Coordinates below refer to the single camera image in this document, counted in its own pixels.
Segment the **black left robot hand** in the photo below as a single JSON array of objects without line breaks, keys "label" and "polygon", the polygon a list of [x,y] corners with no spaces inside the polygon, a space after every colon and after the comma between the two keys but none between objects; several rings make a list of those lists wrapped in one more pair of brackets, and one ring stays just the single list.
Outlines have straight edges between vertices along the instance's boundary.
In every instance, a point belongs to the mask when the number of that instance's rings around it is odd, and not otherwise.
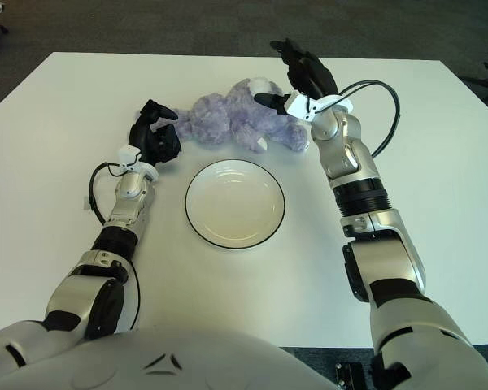
[{"label": "black left robot hand", "polygon": [[140,110],[139,117],[129,133],[129,144],[137,147],[141,152],[140,160],[151,166],[166,163],[181,152],[180,139],[172,123],[151,130],[151,125],[156,124],[159,119],[175,121],[178,115],[166,106],[149,99]]}]

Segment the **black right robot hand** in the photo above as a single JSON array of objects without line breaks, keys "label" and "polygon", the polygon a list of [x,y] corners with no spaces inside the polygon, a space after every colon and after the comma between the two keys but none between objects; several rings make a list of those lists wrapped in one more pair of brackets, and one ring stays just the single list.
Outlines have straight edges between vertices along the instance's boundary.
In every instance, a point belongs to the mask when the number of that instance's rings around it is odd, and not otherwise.
[{"label": "black right robot hand", "polygon": [[338,94],[330,70],[313,53],[303,50],[289,38],[270,41],[269,45],[288,66],[287,76],[296,91],[314,100]]}]

